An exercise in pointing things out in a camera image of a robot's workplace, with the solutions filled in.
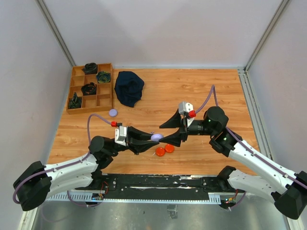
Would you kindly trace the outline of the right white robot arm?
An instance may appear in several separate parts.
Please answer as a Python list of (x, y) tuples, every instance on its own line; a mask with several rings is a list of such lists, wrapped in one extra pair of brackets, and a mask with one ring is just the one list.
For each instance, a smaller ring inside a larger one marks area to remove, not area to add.
[(290, 219), (298, 219), (307, 205), (307, 174), (287, 169), (249, 145), (226, 125), (229, 118), (222, 108), (210, 107), (202, 120), (196, 111), (178, 109), (160, 128), (177, 128), (177, 132), (162, 138), (163, 143), (180, 147), (188, 136), (209, 136), (209, 144), (220, 154), (247, 166), (255, 176), (226, 166), (218, 174), (218, 188), (224, 192), (243, 190), (273, 203), (279, 212)]

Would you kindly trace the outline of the orange earbud charging case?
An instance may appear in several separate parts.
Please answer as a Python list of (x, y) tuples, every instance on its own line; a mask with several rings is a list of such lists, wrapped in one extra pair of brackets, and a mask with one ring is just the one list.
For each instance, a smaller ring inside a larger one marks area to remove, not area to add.
[(158, 157), (163, 157), (165, 155), (165, 149), (162, 148), (162, 147), (158, 147), (155, 150), (155, 155), (158, 156)]

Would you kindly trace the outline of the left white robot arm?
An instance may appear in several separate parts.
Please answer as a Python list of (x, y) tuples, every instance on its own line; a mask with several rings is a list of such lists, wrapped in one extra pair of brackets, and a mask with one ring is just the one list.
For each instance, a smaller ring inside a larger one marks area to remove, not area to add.
[(138, 155), (158, 145), (152, 135), (132, 126), (120, 126), (114, 138), (95, 136), (89, 142), (88, 152), (78, 158), (43, 165), (31, 163), (13, 183), (13, 201), (23, 211), (32, 210), (51, 196), (75, 188), (98, 189), (103, 178), (98, 175), (121, 151)]

